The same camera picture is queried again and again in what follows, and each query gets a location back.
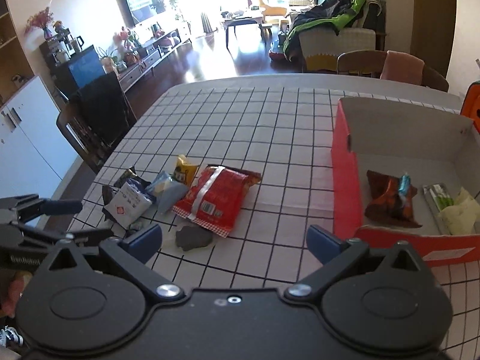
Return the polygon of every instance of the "light blue package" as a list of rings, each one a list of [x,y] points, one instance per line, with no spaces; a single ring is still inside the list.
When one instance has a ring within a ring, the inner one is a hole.
[[[167,172],[161,171],[145,188],[145,192],[157,198],[158,212],[164,214],[187,194],[188,187],[174,180]]]

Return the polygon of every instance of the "couch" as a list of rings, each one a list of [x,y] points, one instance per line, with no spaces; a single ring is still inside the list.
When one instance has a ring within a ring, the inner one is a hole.
[[[294,21],[300,7],[291,7],[290,19]],[[382,49],[385,36],[385,5],[381,0],[367,0],[363,15],[337,36],[330,28],[316,27],[299,34],[301,57],[306,71],[337,70],[339,55],[356,50]]]

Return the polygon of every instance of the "wooden floor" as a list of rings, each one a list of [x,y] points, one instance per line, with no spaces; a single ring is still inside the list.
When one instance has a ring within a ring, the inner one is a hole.
[[[216,31],[187,42],[162,61],[128,92],[127,97],[137,117],[168,89],[182,83],[229,77],[301,72],[301,67],[287,61],[272,62],[268,56],[270,43],[265,44],[255,25],[237,27],[237,37],[230,30],[229,48],[225,32]],[[274,28],[273,38],[277,39]]]

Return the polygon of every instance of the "grid pattern tablecloth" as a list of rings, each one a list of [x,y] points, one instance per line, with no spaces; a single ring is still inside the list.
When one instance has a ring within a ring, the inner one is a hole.
[[[172,172],[180,154],[202,164],[201,169],[221,163],[258,171],[263,180],[246,196],[235,230],[209,247],[182,252],[175,247],[175,231],[188,221],[172,212],[159,214],[154,206],[146,211],[141,220],[159,223],[164,235],[162,248],[147,265],[187,291],[286,287],[321,267],[305,247],[306,228],[333,228],[330,147],[337,102],[344,95],[411,102],[323,88],[172,88],[116,148],[70,229],[110,226],[117,235],[125,234],[119,225],[104,222],[101,186],[112,185],[133,165],[149,181],[160,170]],[[456,359],[473,360],[479,265],[440,267],[434,273],[454,302],[454,323],[442,347]]]

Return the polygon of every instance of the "red snack bag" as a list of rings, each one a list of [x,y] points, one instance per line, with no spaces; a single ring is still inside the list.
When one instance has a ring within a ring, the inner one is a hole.
[[[226,237],[235,225],[243,198],[250,187],[262,180],[259,173],[220,165],[209,165],[198,184],[172,207],[187,218],[219,236]]]

